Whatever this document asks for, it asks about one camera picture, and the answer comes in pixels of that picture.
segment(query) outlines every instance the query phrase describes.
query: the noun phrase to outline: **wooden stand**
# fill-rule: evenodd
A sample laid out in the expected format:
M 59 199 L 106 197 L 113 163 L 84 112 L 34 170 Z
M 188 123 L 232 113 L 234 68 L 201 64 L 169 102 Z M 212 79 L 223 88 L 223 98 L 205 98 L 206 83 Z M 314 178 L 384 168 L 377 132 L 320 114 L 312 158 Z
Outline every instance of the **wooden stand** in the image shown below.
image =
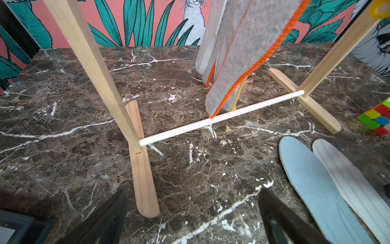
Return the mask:
M 129 102 L 126 105 L 126 110 L 138 137 L 140 139 L 144 138 L 144 130 L 142 128 L 137 101 L 133 100 Z M 135 154 L 129 146 L 135 203 L 138 211 L 143 216 L 154 218 L 160 215 L 160 209 L 158 207 L 156 189 L 154 187 L 152 169 L 150 168 L 146 146 L 141 147 L 141 150 L 141 153 Z
M 144 132 L 137 102 L 129 103 L 126 111 L 76 0 L 44 2 L 129 143 L 135 200 L 139 212 L 145 217 L 158 216 L 160 210 L 146 146 L 140 147 L 139 144 Z
M 372 3 L 361 13 L 340 40 L 321 60 L 306 80 L 298 87 L 287 76 L 277 69 L 269 69 L 271 75 L 289 93 L 304 90 L 305 93 L 297 98 L 298 102 L 307 109 L 332 134 L 341 130 L 340 123 L 309 94 L 325 79 L 325 77 L 360 43 L 360 41 L 377 26 L 380 19 L 371 16 Z

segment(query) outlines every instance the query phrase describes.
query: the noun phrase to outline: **leaf-patterned wallpaper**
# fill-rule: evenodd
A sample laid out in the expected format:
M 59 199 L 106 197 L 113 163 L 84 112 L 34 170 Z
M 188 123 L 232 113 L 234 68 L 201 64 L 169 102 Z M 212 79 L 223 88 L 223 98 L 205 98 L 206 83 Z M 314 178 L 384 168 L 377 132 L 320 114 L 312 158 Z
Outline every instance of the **leaf-patterned wallpaper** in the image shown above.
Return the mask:
M 6 0 L 41 49 L 69 48 L 42 0 Z M 78 0 L 99 46 L 200 45 L 212 0 Z M 367 0 L 312 0 L 284 43 L 332 42 Z M 353 51 L 390 76 L 390 18 Z M 0 27 L 0 94 L 30 58 Z

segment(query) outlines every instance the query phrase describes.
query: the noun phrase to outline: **green leaf illustration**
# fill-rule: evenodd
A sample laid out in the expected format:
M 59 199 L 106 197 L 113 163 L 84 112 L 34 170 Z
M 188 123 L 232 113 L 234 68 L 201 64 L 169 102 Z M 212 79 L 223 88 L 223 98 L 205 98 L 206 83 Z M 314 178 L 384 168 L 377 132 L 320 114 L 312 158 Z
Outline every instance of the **green leaf illustration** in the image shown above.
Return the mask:
M 8 3 L 8 6 L 41 49 L 51 48 L 51 36 L 42 22 L 32 12 L 30 1 Z
M 123 5 L 124 40 L 129 46 L 137 14 L 137 0 L 125 0 Z
M 381 20 L 381 22 L 379 22 L 379 24 L 380 24 L 381 28 L 383 28 L 383 27 L 385 27 L 386 25 L 390 24 L 390 17 Z
M 0 56 L 0 80 L 17 77 L 22 69 L 8 59 Z
M 337 30 L 337 28 L 340 27 L 343 19 L 340 19 L 332 24 L 325 25 L 321 28 L 318 28 L 317 30 L 309 33 L 306 35 L 303 39 L 303 43 L 309 43 L 309 42 L 332 42 L 337 37 L 337 34 L 334 32 Z
M 307 6 L 306 10 L 303 12 L 299 21 L 305 24 L 309 24 L 309 17 L 313 11 L 321 4 L 321 0 L 312 0 Z
M 103 25 L 110 34 L 111 38 L 119 46 L 123 46 L 117 23 L 115 22 L 114 16 L 112 15 L 111 10 L 108 7 L 106 1 L 95 0 L 95 4 L 99 12 L 100 18 L 103 22 Z
M 283 43 L 295 43 L 298 39 L 299 31 L 296 29 L 292 29 L 290 34 L 284 39 Z
M 89 26 L 89 28 L 92 32 L 92 35 L 94 36 L 95 41 L 97 43 L 99 43 L 103 47 L 116 47 L 117 46 L 113 41 L 108 39 L 103 33 L 98 31 L 95 27 L 91 26 L 90 24 L 88 24 L 88 26 Z
M 9 82 L 7 79 L 0 80 L 0 87 L 5 90 L 9 87 Z
M 184 46 L 186 44 L 186 40 L 187 40 L 187 37 L 188 35 L 190 34 L 192 28 L 194 27 L 194 25 L 191 25 L 190 28 L 188 28 L 184 33 L 183 35 L 179 38 L 179 40 L 177 41 L 177 46 Z
M 200 40 L 200 37 L 199 37 L 198 39 L 196 39 L 196 40 L 191 44 L 191 46 L 196 46 L 196 45 L 198 45 L 199 40 Z
M 308 22 L 310 24 L 309 31 L 333 19 L 336 15 L 346 10 L 356 1 L 357 0 L 334 0 L 325 3 L 323 2 L 308 18 Z
M 23 63 L 29 64 L 31 59 L 27 56 L 27 54 L 20 48 L 20 46 L 13 40 L 13 38 L 3 29 L 0 25 L 0 37 L 5 42 L 5 45 L 10 49 L 10 51 L 15 54 L 18 59 L 20 59 Z
M 160 22 L 158 23 L 158 27 L 157 27 L 157 31 L 156 31 L 156 38 L 154 39 L 154 46 L 162 46 L 163 45 L 165 29 L 167 28 L 169 12 L 170 12 L 174 2 L 175 2 L 175 0 L 170 2 L 168 4 L 168 6 L 165 8 L 163 15 L 161 15 L 161 19 L 160 19 Z
M 145 2 L 144 0 L 137 0 L 137 14 L 135 16 L 135 25 L 134 25 L 135 46 L 142 46 L 144 27 L 145 27 Z
M 144 36 L 142 37 L 142 45 L 150 46 L 153 36 L 153 18 L 154 18 L 154 0 L 150 3 L 149 10 L 146 16 Z
M 166 46 L 173 46 L 175 44 L 176 38 L 179 35 L 179 32 L 183 28 L 184 24 L 188 21 L 188 19 L 183 20 L 173 31 L 172 35 L 169 37 L 167 43 L 165 44 Z

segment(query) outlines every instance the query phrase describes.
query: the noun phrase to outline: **marble tabletop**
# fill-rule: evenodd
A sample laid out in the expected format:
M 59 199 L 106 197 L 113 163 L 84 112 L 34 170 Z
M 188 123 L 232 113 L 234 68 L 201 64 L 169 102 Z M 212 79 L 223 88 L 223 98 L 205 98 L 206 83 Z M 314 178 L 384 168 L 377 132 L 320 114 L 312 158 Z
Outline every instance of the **marble tabletop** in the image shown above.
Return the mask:
M 287 44 L 249 76 L 238 107 L 286 92 L 267 73 L 300 84 L 332 44 Z M 138 100 L 145 136 L 207 118 L 209 88 L 196 46 L 102 48 L 124 103 Z M 390 94 L 390 82 L 347 56 L 312 93 L 342 131 L 330 134 L 296 100 L 149 145 L 161 215 L 135 206 L 128 144 L 71 49 L 41 50 L 0 98 L 0 208 L 57 219 L 45 243 L 85 220 L 117 189 L 129 195 L 121 243 L 267 243 L 257 206 L 268 187 L 315 226 L 278 153 L 283 136 L 328 140 L 384 196 L 390 137 L 356 117 Z

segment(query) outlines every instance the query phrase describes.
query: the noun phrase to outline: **colorful cube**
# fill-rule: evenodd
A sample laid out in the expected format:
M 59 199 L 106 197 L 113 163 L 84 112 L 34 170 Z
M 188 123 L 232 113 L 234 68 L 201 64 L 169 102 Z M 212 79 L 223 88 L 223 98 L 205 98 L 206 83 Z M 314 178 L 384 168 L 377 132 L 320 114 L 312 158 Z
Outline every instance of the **colorful cube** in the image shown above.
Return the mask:
M 378 136 L 390 134 L 390 98 L 357 117 Z

